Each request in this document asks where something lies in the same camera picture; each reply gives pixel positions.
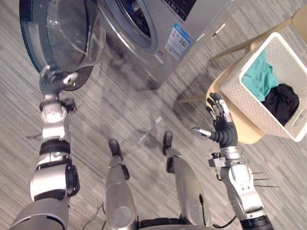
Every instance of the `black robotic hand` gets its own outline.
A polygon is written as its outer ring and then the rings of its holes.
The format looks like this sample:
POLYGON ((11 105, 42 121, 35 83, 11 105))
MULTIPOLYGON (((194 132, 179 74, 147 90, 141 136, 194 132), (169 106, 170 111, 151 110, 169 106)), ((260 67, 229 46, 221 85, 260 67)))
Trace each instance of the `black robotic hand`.
POLYGON ((220 144, 220 148, 237 146, 238 135, 236 126, 225 101, 217 93, 210 93, 210 97, 212 99, 207 98, 207 102, 211 105, 212 109, 207 106, 206 110, 213 119, 215 132, 210 132, 199 127, 194 127, 192 130, 216 141, 220 144))

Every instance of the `wooden chair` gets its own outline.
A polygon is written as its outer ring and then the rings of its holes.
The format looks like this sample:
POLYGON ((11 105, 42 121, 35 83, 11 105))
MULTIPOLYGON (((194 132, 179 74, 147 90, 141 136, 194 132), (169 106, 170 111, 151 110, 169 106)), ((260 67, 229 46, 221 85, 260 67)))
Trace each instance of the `wooden chair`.
MULTIPOLYGON (((272 29, 246 41, 237 46, 234 46, 216 56, 212 59, 217 59, 224 55, 230 54, 232 52, 245 49, 245 53, 250 52, 255 48, 257 43, 268 38, 271 33, 280 31, 286 26, 293 24, 294 27, 298 30, 302 38, 307 43, 307 5, 303 6, 299 9, 293 17, 287 19, 286 21, 280 23, 279 25, 273 27, 272 29)), ((220 94, 223 99, 226 101, 229 110, 232 114, 234 123, 236 125, 236 129, 238 132, 238 140, 245 144, 253 144, 260 140, 264 133, 247 117, 245 116, 234 104, 231 102, 220 90, 221 85, 227 80, 228 74, 232 71, 232 69, 237 65, 240 60, 236 61, 229 67, 227 67, 211 84, 206 94, 191 97, 187 99, 178 100, 178 103, 189 103, 194 101, 206 101, 206 98, 209 97, 211 92, 216 92, 220 94)))

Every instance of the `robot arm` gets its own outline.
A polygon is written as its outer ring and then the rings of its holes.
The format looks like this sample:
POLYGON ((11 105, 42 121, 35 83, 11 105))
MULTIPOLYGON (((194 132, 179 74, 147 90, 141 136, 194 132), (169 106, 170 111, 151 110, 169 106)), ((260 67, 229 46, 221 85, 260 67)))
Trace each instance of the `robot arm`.
POLYGON ((221 168, 220 175, 227 188, 232 208, 244 230, 273 230, 266 216, 262 201, 253 183, 253 173, 241 159, 237 146, 237 132, 225 101, 216 93, 207 99, 212 109, 207 111, 213 118, 215 132, 199 127, 192 130, 220 144, 221 153, 213 153, 210 167, 221 168))
POLYGON ((60 101, 59 93, 64 86, 73 84, 76 77, 75 74, 65 78, 56 76, 49 66, 40 73, 44 95, 40 109, 44 126, 30 184, 33 203, 19 213, 10 230, 67 229, 69 198, 80 189, 77 169, 70 155, 69 112, 74 112, 76 106, 73 99, 60 101))

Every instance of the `laundry basket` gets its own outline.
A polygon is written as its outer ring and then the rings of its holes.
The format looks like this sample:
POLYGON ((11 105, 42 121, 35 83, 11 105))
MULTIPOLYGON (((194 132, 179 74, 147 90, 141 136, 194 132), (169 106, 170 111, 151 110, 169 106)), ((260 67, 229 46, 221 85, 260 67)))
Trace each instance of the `laundry basket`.
POLYGON ((247 53, 221 91, 266 134, 299 142, 307 133, 307 68, 279 33, 272 33, 258 50, 247 53), (291 86, 299 97, 299 107, 285 126, 242 83, 242 77, 263 50, 279 83, 291 86))

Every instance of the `floor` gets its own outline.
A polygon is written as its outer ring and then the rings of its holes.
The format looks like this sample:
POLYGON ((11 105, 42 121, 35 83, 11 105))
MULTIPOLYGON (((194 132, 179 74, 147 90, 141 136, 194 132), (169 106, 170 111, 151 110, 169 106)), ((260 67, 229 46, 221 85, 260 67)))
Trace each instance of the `floor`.
MULTIPOLYGON (((79 108, 71 129, 72 156, 81 189, 70 200, 69 229, 81 230, 105 199, 110 138, 121 144, 140 219, 179 216, 175 179, 166 173, 161 153, 167 130, 174 134, 173 147, 193 166, 201 182, 213 223, 228 222, 234 213, 226 189, 207 163, 218 145, 190 132, 193 126, 211 129, 210 118, 201 102, 178 105, 175 101, 206 92, 242 52, 216 61, 210 61, 211 57, 268 30, 304 4, 306 0, 236 0, 235 7, 218 17, 157 91, 135 91, 127 81, 133 77, 129 64, 106 47, 102 61, 84 87, 64 93, 73 96, 79 108), (224 22, 224 29, 211 38, 224 22)), ((31 137, 42 129, 38 108, 42 95, 38 73, 22 40, 18 0, 0 0, 0 31, 0 230, 5 230, 31 202, 29 182, 40 147, 40 140, 31 137)), ((290 26, 281 34, 306 65, 307 45, 295 28, 290 26)), ((295 143, 266 135, 256 144, 239 147, 252 170, 263 172, 257 178, 271 178, 255 184, 279 186, 257 187, 274 229, 306 230, 307 138, 295 143)), ((100 210, 86 229, 101 229, 104 220, 100 210)), ((227 229, 241 229, 239 221, 227 229)))

